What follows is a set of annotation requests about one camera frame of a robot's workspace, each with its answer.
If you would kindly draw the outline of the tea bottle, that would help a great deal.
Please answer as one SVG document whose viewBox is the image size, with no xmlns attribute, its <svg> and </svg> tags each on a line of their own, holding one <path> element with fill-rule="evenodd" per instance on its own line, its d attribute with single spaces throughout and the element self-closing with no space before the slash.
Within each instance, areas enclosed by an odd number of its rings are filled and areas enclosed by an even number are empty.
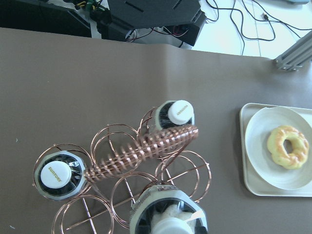
<svg viewBox="0 0 312 234">
<path fill-rule="evenodd" d="M 51 200 L 61 201 L 77 196 L 85 187 L 85 162 L 69 151 L 47 155 L 34 171 L 38 192 Z"/>
<path fill-rule="evenodd" d="M 147 188 L 132 206 L 131 234 L 207 234 L 206 214 L 187 194 L 172 185 Z"/>
<path fill-rule="evenodd" d="M 194 108 L 186 100 L 168 100 L 157 107 L 154 121 L 157 130 L 187 124 L 195 125 Z"/>
</svg>

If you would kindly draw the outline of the beige tray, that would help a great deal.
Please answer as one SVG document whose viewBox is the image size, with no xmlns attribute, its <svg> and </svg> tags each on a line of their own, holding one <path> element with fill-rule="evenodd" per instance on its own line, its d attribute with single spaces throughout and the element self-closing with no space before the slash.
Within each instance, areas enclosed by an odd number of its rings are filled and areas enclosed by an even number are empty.
<svg viewBox="0 0 312 234">
<path fill-rule="evenodd" d="M 242 144 L 242 161 L 243 161 L 243 175 L 244 182 L 247 189 L 258 196 L 297 196 L 297 197 L 310 197 L 312 195 L 312 183 L 307 186 L 297 189 L 297 190 L 282 190 L 275 188 L 274 186 L 267 183 L 262 179 L 255 169 L 252 167 L 247 152 L 245 149 L 245 131 L 247 124 L 251 117 L 260 109 L 264 107 L 286 107 L 286 106 L 275 106 L 268 104 L 259 104 L 259 103 L 247 103 L 240 110 L 240 131 L 241 131 L 241 144 Z M 290 108 L 293 111 L 298 112 L 312 127 L 312 111 L 305 108 L 295 108 L 295 107 L 286 107 Z"/>
</svg>

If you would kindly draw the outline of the black device on desk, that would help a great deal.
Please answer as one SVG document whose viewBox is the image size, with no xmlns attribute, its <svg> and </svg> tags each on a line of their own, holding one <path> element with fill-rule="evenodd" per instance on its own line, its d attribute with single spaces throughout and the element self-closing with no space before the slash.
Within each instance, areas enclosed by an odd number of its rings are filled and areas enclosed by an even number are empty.
<svg viewBox="0 0 312 234">
<path fill-rule="evenodd" d="M 73 8 L 48 0 L 2 0 L 0 25 L 4 28 L 91 37 L 90 22 L 96 23 L 102 39 L 133 41 L 137 29 L 157 30 L 193 46 L 206 17 L 197 0 L 68 0 Z"/>
</svg>

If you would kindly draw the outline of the white plate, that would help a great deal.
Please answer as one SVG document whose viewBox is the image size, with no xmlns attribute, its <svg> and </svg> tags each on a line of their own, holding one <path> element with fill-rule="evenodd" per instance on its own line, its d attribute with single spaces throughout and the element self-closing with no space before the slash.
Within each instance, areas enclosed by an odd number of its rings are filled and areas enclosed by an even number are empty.
<svg viewBox="0 0 312 234">
<path fill-rule="evenodd" d="M 299 169 L 286 169 L 276 164 L 267 147 L 273 129 L 292 126 L 312 145 L 312 128 L 296 111 L 286 107 L 264 107 L 249 120 L 245 131 L 245 149 L 257 174 L 267 183 L 282 190 L 301 189 L 312 182 L 312 151 Z"/>
</svg>

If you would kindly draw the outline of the yellow glazed donut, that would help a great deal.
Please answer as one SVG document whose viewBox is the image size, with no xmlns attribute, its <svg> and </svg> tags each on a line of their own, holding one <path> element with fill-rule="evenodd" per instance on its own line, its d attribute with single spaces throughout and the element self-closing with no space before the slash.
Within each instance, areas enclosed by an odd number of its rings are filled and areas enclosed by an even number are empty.
<svg viewBox="0 0 312 234">
<path fill-rule="evenodd" d="M 291 143 L 292 151 L 287 152 L 284 142 Z M 274 128 L 267 140 L 267 148 L 274 163 L 288 170 L 301 168 L 308 160 L 309 142 L 305 135 L 290 125 Z"/>
</svg>

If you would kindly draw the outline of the aluminium frame post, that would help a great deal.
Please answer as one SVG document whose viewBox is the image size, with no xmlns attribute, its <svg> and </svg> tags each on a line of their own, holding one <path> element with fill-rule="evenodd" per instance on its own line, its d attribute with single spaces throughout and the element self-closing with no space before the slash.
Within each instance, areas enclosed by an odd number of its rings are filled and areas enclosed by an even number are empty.
<svg viewBox="0 0 312 234">
<path fill-rule="evenodd" d="M 279 70 L 296 71 L 312 60 L 312 32 L 300 38 L 275 59 Z"/>
</svg>

